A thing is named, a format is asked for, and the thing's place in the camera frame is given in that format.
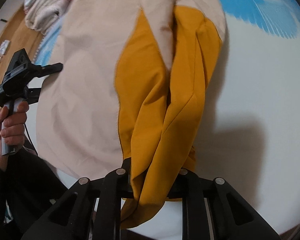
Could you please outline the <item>person's black sleeve forearm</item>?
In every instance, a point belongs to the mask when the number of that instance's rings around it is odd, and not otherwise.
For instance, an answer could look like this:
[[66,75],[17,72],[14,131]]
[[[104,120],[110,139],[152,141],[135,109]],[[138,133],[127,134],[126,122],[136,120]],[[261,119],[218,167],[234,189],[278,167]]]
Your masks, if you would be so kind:
[[0,239],[21,239],[67,187],[43,159],[22,149],[0,169]]

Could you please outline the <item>person's left hand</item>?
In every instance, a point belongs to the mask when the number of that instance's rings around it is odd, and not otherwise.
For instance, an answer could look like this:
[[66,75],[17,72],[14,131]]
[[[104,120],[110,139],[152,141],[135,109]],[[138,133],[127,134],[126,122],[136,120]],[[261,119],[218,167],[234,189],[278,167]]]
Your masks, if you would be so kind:
[[0,109],[0,169],[6,170],[8,156],[2,155],[2,141],[8,146],[21,147],[25,141],[24,124],[27,119],[29,104],[26,101],[19,103],[17,112],[8,116],[8,108]]

